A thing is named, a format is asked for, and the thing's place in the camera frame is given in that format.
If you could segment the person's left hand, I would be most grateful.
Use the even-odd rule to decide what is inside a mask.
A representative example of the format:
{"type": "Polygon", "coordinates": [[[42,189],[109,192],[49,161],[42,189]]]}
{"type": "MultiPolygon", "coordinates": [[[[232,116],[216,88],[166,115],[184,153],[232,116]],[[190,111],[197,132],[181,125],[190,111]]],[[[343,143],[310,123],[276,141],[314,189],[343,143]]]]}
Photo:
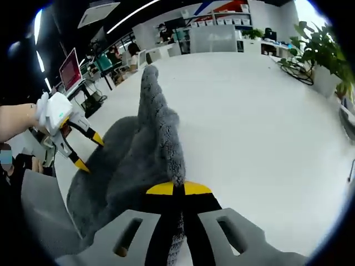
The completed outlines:
{"type": "Polygon", "coordinates": [[[43,93],[42,96],[37,100],[35,118],[38,121],[38,125],[41,127],[45,126],[47,117],[49,94],[47,92],[43,93]]]}

